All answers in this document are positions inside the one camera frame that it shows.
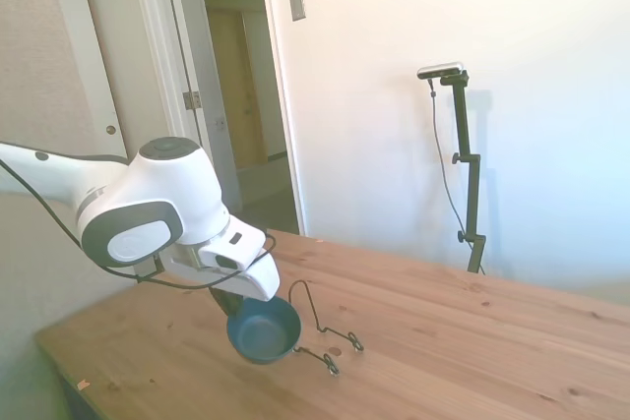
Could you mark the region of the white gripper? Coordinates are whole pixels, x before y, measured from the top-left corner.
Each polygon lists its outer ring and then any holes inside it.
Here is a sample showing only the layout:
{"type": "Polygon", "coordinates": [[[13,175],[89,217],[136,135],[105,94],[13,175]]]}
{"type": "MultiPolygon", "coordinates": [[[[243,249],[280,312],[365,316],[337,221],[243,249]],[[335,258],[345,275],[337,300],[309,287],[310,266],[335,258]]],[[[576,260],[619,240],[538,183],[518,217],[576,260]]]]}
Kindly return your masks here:
{"type": "Polygon", "coordinates": [[[240,313],[244,297],[269,301],[280,288],[281,278],[271,254],[243,271],[218,267],[193,269],[167,253],[161,260],[169,278],[186,285],[209,284],[215,288],[210,293],[227,317],[240,313]]]}

